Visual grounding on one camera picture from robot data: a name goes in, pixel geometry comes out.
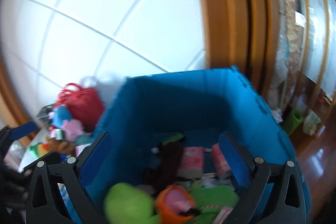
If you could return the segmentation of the pink tissue pack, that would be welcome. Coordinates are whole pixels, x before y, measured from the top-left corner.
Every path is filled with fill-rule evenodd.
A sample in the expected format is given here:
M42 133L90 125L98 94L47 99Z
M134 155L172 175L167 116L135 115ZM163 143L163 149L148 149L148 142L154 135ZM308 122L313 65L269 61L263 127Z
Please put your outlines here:
M203 176L204 148L185 147L177 176L186 179L197 179Z
M210 154L211 154L211 159L214 163L218 178L220 178L221 180L228 178L232 174L232 172L228 165L228 162L224 158L219 148L218 143L212 146Z

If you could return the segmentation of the pink pig plush orange dress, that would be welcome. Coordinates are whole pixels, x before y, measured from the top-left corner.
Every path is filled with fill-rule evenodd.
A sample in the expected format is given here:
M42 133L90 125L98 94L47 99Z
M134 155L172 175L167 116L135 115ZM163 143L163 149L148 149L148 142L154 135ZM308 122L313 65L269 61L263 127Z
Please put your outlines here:
M183 224L201 215L191 194L177 185L170 185L155 200L160 223Z

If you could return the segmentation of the brown bear plush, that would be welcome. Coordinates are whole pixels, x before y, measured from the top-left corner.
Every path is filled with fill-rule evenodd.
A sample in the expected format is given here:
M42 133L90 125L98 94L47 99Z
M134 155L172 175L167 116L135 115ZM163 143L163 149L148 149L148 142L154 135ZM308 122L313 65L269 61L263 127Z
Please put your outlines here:
M49 151L55 151L59 154L66 154L70 156L75 156L75 146L73 143L67 140L58 140L55 138L45 137L47 149Z

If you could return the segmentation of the green frog plush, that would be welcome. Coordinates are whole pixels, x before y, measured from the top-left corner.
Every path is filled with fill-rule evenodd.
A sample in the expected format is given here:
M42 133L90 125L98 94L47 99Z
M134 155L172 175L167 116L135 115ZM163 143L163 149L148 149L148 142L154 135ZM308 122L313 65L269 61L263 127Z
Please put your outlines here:
M226 185L194 188L190 194L201 214L187 223L213 223L223 207L233 208L240 199L231 187Z

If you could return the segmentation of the lime green alien plush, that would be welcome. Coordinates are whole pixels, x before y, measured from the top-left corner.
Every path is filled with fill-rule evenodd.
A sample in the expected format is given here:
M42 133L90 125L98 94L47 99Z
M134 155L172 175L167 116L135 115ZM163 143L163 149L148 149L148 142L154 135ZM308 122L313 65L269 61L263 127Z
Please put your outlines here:
M108 223L161 223L153 197L127 183L109 189L103 208Z

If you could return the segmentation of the small pink pig plush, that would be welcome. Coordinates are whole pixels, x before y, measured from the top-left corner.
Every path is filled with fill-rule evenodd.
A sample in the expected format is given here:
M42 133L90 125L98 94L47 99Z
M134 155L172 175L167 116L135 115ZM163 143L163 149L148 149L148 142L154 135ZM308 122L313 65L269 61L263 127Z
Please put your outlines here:
M77 137L84 134L82 122L76 119L64 120L61 129L65 132L66 139L70 142L74 142Z

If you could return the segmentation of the blue plush toy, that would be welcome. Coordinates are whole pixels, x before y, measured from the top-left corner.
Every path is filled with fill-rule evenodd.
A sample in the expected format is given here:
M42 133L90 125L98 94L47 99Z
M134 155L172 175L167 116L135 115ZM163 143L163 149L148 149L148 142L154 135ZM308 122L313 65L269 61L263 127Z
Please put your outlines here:
M51 124L56 128L61 128L64 121L72 120L72 114L66 105L60 105L49 113Z

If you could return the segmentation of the red handbag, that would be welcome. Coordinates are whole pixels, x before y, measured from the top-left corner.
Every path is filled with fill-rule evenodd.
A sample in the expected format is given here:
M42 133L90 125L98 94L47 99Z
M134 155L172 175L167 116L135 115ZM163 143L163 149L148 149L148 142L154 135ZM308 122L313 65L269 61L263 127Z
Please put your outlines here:
M65 106L72 118L81 121L84 129L89 132L96 128L105 111L105 106L95 88L84 88L75 83L66 84L60 91L53 109L59 106Z

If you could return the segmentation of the blue plastic storage crate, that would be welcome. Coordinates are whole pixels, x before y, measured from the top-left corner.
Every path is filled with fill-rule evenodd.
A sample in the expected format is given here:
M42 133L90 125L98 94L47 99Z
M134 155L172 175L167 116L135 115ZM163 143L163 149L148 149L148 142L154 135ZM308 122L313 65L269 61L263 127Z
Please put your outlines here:
M184 180L177 176L184 148L212 148L222 133L269 163L293 161L301 178L288 135L235 68L128 79L93 130L93 143L103 131L110 133L108 152L93 181L85 182L85 172L80 182L104 218L112 186L127 183L156 200ZM309 194L301 182L307 208ZM202 187L183 189L190 194L194 188ZM223 207L213 223L224 223L233 208Z

